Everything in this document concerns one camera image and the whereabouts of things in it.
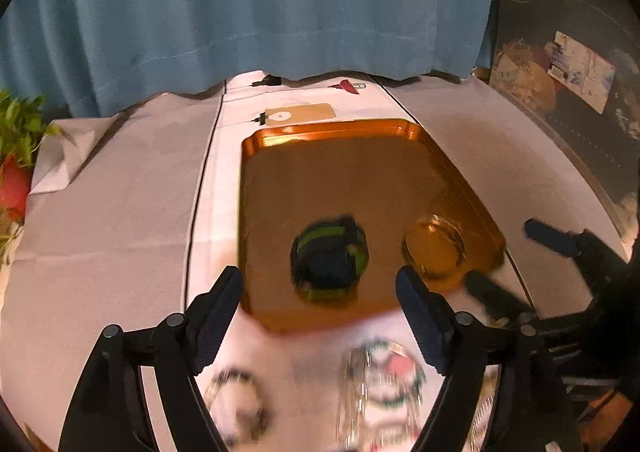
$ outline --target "potted plant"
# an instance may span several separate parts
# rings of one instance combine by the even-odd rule
[[[40,106],[44,96],[19,100],[0,90],[0,211],[11,220],[22,222],[31,174],[40,142],[60,128],[44,125]]]

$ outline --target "green plant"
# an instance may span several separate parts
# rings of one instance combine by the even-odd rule
[[[31,168],[42,138],[61,133],[56,125],[44,125],[39,109],[43,103],[44,96],[19,100],[0,90],[0,162],[12,156],[18,166]]]

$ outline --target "blue curtain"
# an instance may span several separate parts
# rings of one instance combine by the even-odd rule
[[[490,1],[13,0],[0,19],[0,86],[107,116],[256,69],[467,76]]]

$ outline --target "silver screw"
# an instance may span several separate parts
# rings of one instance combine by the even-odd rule
[[[456,321],[461,326],[471,326],[471,323],[474,321],[474,316],[466,311],[461,311],[456,313]]]
[[[520,326],[520,332],[526,337],[532,337],[532,336],[535,336],[536,334],[536,330],[534,329],[534,327],[530,326],[529,324],[524,324],[524,326]]]
[[[102,335],[105,338],[113,338],[114,336],[116,336],[118,334],[119,330],[120,330],[120,326],[118,326],[116,324],[109,324],[107,327],[105,327],[102,330]]]
[[[176,327],[182,324],[183,320],[184,320],[184,315],[182,313],[171,313],[166,318],[166,324],[171,327]]]

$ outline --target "orange metallic tray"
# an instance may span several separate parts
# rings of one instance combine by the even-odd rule
[[[356,299],[343,307],[306,302],[291,282],[293,239],[313,222],[347,213],[369,245]],[[242,142],[242,306],[279,333],[342,326],[397,308],[404,236],[433,215],[456,227],[465,258],[455,272],[427,280],[430,289],[450,291],[469,270],[489,273],[502,263],[500,230],[420,125],[357,120],[261,129]]]

